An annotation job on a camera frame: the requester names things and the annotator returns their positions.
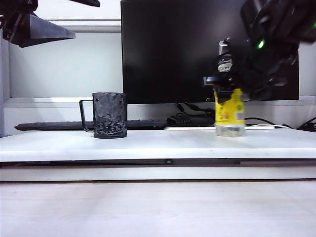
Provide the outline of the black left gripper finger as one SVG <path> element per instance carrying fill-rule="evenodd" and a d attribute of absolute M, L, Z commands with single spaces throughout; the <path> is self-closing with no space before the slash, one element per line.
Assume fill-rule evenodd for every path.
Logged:
<path fill-rule="evenodd" d="M 93 6 L 93 7 L 100 7 L 99 0 L 70 0 L 70 1 L 77 2 L 84 5 Z"/>
<path fill-rule="evenodd" d="M 43 20 L 34 14 L 25 15 L 18 23 L 15 44 L 21 48 L 52 41 L 74 39 L 75 33 Z"/>

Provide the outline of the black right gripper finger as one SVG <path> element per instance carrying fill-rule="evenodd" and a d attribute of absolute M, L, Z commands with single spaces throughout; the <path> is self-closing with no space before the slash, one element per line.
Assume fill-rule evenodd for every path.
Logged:
<path fill-rule="evenodd" d="M 240 100 L 242 102 L 248 102 L 248 101 L 253 101 L 254 100 L 254 92 L 253 91 L 241 91 L 241 96 L 240 96 Z"/>
<path fill-rule="evenodd" d="M 212 87 L 218 103 L 224 103 L 231 99 L 235 85 L 227 78 L 216 76 L 203 77 L 204 86 Z"/>

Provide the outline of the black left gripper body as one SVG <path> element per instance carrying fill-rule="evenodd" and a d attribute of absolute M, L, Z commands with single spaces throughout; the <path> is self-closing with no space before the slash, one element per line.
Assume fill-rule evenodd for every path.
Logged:
<path fill-rule="evenodd" d="M 30 37 L 30 16 L 38 7 L 37 0 L 1 0 L 0 28 L 4 40 L 22 44 Z"/>

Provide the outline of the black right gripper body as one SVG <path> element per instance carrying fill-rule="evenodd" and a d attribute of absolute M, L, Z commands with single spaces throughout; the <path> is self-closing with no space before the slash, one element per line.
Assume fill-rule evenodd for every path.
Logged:
<path fill-rule="evenodd" d="M 298 44 L 280 40 L 227 38 L 219 42 L 214 76 L 227 78 L 235 89 L 253 91 L 254 100 L 298 97 Z"/>

